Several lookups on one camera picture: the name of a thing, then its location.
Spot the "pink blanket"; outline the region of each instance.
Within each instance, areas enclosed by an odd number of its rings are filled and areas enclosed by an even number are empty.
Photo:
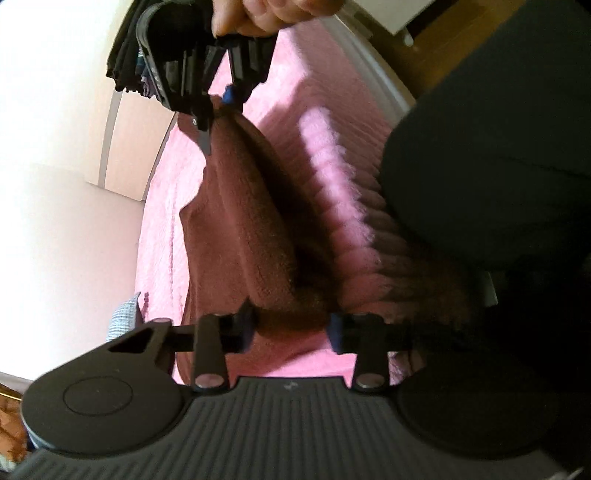
[[[210,92],[221,94],[230,82],[224,63]],[[417,275],[423,258],[399,235],[376,180],[391,128],[321,23],[280,34],[269,79],[255,89],[244,113],[321,212],[342,280],[340,305],[391,322],[413,317],[416,292],[399,277]],[[136,290],[148,294],[147,320],[180,323],[189,279],[178,213],[197,193],[204,165],[203,154],[175,127],[150,185],[139,240]],[[341,375],[349,381],[355,361],[335,355],[318,334],[284,349],[283,358],[277,358],[281,349],[273,350],[271,363],[281,366],[269,376]],[[401,374],[394,363],[391,374]]]

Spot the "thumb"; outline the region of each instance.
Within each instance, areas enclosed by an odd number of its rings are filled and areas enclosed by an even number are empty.
[[[242,0],[213,0],[213,35],[221,37],[235,32],[245,17]]]

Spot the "silver screw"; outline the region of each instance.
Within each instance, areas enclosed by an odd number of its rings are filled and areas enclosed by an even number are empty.
[[[362,374],[357,377],[358,387],[364,390],[383,387],[385,383],[385,378],[379,374]]]
[[[219,388],[223,385],[223,377],[218,374],[201,374],[195,379],[199,388]]]

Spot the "person's leg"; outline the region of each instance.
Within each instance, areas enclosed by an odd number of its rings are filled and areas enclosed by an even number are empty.
[[[384,196],[486,270],[560,271],[591,251],[591,15],[530,0],[421,98],[384,152]]]

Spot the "brown cloth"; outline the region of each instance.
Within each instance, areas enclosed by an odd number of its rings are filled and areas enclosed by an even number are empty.
[[[20,462],[27,455],[27,431],[21,421],[20,403],[0,395],[0,455]]]
[[[337,310],[336,281],[328,234],[268,141],[242,115],[222,108],[216,116],[203,183],[180,212],[189,263],[182,324],[236,312],[250,298],[258,334],[239,364],[228,355],[235,379],[238,365],[240,375],[278,367],[273,352],[285,360],[285,348],[324,328]],[[178,127],[196,141],[190,117],[179,115]],[[191,355],[177,358],[189,383]]]

